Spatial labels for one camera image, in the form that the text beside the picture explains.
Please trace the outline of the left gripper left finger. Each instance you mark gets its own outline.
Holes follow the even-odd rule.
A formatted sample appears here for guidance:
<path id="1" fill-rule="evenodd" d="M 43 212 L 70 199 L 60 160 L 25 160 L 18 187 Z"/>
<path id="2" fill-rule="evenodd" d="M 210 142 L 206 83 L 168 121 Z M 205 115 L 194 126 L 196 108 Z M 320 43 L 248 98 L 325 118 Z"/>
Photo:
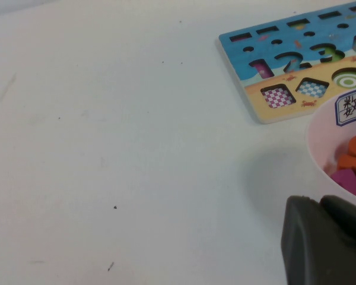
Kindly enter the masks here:
<path id="1" fill-rule="evenodd" d="M 288 284 L 356 284 L 356 242 L 320 201 L 287 199 L 281 251 Z"/>

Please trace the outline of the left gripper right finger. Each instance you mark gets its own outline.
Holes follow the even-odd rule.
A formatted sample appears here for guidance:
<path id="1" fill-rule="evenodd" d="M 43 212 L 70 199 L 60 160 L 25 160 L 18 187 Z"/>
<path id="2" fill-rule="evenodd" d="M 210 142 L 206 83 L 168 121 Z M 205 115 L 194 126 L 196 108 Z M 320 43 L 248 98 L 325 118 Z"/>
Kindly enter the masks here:
<path id="1" fill-rule="evenodd" d="M 356 205 L 335 195 L 325 195 L 320 205 L 339 228 L 356 242 Z"/>

